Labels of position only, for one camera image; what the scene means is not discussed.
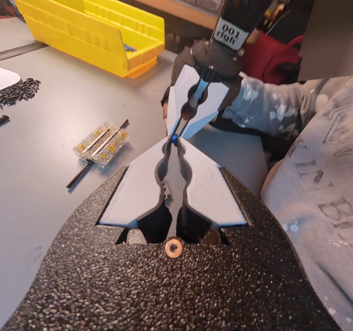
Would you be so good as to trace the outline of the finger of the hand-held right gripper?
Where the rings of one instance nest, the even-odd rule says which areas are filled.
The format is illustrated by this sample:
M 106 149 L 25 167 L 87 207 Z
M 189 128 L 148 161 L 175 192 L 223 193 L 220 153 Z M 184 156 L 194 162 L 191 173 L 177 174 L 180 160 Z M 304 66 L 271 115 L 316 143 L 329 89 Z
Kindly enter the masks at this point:
M 187 140 L 208 124 L 216 115 L 229 88 L 223 83 L 210 83 L 207 87 L 207 97 L 197 107 L 195 116 L 184 126 L 179 137 Z
M 175 134 L 180 120 L 182 119 L 182 109 L 188 101 L 190 89 L 197 87 L 200 76 L 195 68 L 184 65 L 174 86 L 170 87 L 167 112 L 167 135 Z

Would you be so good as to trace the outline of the white and wooden book stand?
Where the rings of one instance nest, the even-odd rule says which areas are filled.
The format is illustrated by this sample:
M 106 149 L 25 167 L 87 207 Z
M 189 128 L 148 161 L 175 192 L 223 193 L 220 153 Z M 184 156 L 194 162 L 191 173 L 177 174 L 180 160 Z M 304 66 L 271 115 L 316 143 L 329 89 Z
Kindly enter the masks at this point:
M 0 90 L 11 87 L 21 81 L 19 74 L 10 70 L 0 68 Z

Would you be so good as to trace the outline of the person's right forearm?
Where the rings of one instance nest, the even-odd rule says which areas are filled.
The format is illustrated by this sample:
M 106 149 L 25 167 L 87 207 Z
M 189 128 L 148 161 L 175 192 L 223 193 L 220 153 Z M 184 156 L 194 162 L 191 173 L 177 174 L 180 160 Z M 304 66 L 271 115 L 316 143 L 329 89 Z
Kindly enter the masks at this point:
M 241 128 L 272 136 L 298 136 L 318 112 L 317 98 L 329 81 L 327 78 L 274 85 L 243 72 L 240 76 L 240 92 L 221 117 Z

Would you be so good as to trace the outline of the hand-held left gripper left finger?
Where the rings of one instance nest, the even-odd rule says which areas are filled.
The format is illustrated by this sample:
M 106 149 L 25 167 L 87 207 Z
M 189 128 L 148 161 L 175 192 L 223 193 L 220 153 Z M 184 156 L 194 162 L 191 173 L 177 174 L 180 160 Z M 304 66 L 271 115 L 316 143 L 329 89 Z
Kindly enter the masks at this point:
M 171 138 L 166 137 L 130 162 L 99 220 L 101 225 L 145 229 L 167 217 L 163 180 Z

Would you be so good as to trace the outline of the wooden table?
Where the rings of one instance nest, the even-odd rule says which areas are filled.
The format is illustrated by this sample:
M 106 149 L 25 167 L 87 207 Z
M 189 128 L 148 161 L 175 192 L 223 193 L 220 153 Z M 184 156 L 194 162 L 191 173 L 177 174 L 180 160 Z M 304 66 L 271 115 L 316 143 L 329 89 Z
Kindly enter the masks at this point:
M 179 0 L 133 0 L 196 25 L 213 29 L 218 17 Z

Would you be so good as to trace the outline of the pile of black pins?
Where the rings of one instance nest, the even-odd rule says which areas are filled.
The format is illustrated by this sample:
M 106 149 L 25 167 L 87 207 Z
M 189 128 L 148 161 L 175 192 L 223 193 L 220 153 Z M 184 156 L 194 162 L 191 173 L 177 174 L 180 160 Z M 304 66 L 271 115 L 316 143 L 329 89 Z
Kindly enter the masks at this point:
M 33 78 L 20 80 L 12 86 L 8 86 L 0 91 L 0 109 L 5 106 L 13 106 L 22 100 L 28 101 L 37 94 L 41 82 Z

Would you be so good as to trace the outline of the person's right hand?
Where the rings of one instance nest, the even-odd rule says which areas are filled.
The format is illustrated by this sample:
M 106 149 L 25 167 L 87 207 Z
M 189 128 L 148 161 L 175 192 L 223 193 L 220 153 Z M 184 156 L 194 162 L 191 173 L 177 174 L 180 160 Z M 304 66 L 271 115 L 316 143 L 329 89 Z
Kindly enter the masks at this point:
M 195 66 L 195 60 L 191 54 L 191 47 L 186 46 L 182 52 L 180 52 L 176 59 L 174 60 L 172 71 L 171 71 L 171 82 L 170 86 L 165 90 L 165 93 L 161 99 L 161 105 L 163 108 L 163 121 L 165 126 L 167 126 L 167 113 L 168 113 L 168 99 L 170 94 L 170 88 L 177 81 L 179 74 L 182 71 L 184 65 L 191 67 Z

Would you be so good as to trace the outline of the yellow plastic bin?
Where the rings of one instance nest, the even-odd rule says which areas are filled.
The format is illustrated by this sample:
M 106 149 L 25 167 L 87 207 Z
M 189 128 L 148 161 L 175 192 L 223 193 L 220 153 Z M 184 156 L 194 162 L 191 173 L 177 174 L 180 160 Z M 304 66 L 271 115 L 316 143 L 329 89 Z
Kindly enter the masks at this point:
M 164 19 L 118 0 L 14 1 L 34 39 L 122 78 L 150 70 L 165 49 Z

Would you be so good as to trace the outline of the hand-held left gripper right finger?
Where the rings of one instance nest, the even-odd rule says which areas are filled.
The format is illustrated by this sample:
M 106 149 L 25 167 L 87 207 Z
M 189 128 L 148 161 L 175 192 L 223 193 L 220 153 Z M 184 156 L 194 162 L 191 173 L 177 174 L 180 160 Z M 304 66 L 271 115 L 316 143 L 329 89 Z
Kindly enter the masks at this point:
M 183 201 L 195 214 L 219 227 L 246 225 L 221 166 L 187 140 L 177 138 L 180 173 L 186 181 Z

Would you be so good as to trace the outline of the grey beam frame with holes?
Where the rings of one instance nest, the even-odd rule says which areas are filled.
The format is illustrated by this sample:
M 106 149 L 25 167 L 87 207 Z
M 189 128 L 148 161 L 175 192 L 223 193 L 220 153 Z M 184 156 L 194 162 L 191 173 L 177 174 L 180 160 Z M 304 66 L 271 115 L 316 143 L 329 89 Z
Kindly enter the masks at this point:
M 166 179 L 164 179 L 161 183 L 162 183 L 162 187 L 163 187 L 165 206 L 170 207 L 170 204 L 173 201 L 170 188 L 168 186 Z

